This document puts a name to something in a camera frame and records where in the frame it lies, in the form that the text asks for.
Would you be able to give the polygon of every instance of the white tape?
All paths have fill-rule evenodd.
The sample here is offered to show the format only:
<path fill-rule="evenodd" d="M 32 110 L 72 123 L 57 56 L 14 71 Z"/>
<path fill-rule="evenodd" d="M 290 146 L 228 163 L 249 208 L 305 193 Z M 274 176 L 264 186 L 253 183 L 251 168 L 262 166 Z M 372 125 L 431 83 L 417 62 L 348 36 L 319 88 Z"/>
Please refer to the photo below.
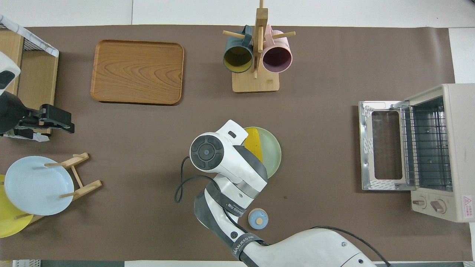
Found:
<path fill-rule="evenodd" d="M 371 190 L 396 190 L 396 185 L 391 180 L 371 180 Z"/>
<path fill-rule="evenodd" d="M 363 138 L 363 152 L 365 154 L 373 154 L 373 139 Z"/>
<path fill-rule="evenodd" d="M 363 112 L 361 113 L 361 115 L 367 117 L 367 118 L 370 118 L 371 117 L 371 113 L 374 111 L 374 108 L 370 107 L 370 106 L 365 106 L 364 107 L 364 110 Z"/>

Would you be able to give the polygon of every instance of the mug handle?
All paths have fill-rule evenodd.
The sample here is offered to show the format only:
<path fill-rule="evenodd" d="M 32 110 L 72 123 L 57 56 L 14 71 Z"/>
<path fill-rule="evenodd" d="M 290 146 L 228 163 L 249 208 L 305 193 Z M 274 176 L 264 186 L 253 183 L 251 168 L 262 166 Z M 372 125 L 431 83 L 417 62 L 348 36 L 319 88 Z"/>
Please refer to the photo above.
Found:
<path fill-rule="evenodd" d="M 244 29 L 242 30 L 242 34 L 244 34 L 244 39 L 242 40 L 242 46 L 247 47 L 251 43 L 251 35 L 252 28 L 249 25 L 244 26 Z"/>
<path fill-rule="evenodd" d="M 267 24 L 266 26 L 266 42 L 270 42 L 271 45 L 275 45 L 276 42 L 274 42 L 274 39 L 272 38 L 272 27 L 270 24 Z"/>

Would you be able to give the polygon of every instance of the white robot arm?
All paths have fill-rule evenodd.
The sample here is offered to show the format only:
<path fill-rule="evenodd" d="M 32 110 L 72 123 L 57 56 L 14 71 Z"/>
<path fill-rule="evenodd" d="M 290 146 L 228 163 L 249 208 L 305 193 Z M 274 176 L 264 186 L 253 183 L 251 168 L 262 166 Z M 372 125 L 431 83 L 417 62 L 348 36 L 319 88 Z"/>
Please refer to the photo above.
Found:
<path fill-rule="evenodd" d="M 193 165 L 218 175 L 195 198 L 195 215 L 250 267 L 374 267 L 352 243 L 328 229 L 310 229 L 269 245 L 237 224 L 267 184 L 263 164 L 244 146 L 247 132 L 229 120 L 190 147 Z"/>

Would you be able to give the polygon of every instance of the mug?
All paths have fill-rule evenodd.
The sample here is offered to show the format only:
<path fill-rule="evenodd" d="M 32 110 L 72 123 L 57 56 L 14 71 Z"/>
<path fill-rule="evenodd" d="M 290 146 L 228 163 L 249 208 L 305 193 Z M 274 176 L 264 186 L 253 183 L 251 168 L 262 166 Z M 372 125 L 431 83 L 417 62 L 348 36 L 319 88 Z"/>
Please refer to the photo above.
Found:
<path fill-rule="evenodd" d="M 252 28 L 246 25 L 242 32 L 244 39 L 230 36 L 224 49 L 223 64 L 234 73 L 242 73 L 251 68 L 253 62 L 253 46 L 251 43 Z"/>
<path fill-rule="evenodd" d="M 272 27 L 267 25 L 266 39 L 263 43 L 262 65 L 266 70 L 274 73 L 283 72 L 292 64 L 292 53 L 287 37 L 272 39 L 273 35 L 280 33 L 282 32 L 272 30 Z"/>

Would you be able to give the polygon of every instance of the plate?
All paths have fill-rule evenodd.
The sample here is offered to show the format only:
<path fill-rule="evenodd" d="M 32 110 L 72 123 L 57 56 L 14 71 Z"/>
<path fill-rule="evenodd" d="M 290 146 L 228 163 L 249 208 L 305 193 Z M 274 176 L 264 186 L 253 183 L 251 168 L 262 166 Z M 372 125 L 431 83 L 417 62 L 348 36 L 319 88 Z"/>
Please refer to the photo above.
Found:
<path fill-rule="evenodd" d="M 5 181 L 5 175 L 0 175 L 0 182 Z M 5 189 L 0 185 L 0 238 L 14 235 L 25 228 L 33 219 L 33 215 L 15 219 L 16 216 L 25 214 L 11 203 L 5 194 Z"/>
<path fill-rule="evenodd" d="M 71 204 L 73 196 L 59 198 L 74 192 L 71 176 L 62 166 L 45 167 L 56 161 L 39 156 L 17 160 L 5 175 L 8 199 L 20 210 L 36 215 L 53 215 Z"/>
<path fill-rule="evenodd" d="M 262 148 L 262 163 L 267 169 L 267 177 L 270 178 L 279 168 L 282 159 L 282 150 L 280 149 L 279 141 L 266 129 L 260 127 L 247 127 L 245 129 L 248 128 L 256 128 L 259 132 Z"/>

